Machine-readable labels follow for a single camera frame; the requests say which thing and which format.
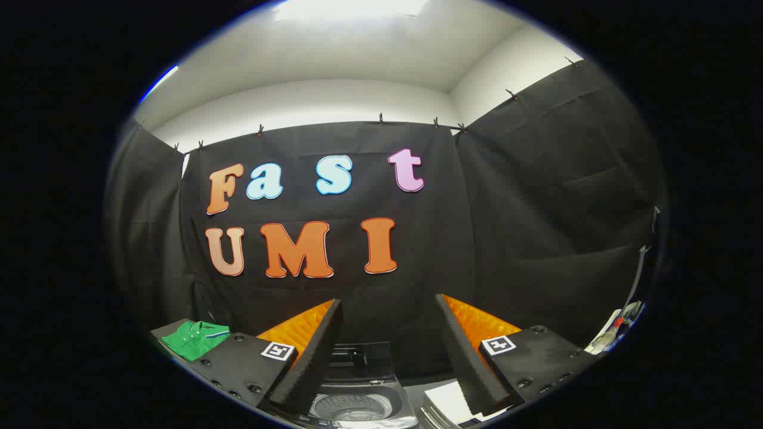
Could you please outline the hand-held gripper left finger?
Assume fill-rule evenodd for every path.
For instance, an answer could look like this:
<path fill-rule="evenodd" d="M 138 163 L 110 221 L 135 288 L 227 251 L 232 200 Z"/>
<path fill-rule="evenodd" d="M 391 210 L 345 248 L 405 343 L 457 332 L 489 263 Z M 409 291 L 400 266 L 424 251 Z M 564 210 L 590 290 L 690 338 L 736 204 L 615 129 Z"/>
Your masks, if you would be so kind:
<path fill-rule="evenodd" d="M 183 359 L 182 368 L 253 411 L 307 414 L 342 323 L 342 301 L 332 299 L 283 323 L 307 340 L 302 348 L 292 340 L 233 333 L 198 359 Z"/>

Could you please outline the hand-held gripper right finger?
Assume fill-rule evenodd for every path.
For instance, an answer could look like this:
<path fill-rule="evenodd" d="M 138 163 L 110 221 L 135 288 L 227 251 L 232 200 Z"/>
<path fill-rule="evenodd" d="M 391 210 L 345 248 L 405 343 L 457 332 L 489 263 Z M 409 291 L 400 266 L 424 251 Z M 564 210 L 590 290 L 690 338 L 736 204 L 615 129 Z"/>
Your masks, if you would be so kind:
<path fill-rule="evenodd" d="M 535 403 L 598 361 L 543 325 L 520 329 L 444 294 L 435 301 L 451 367 L 474 414 Z"/>

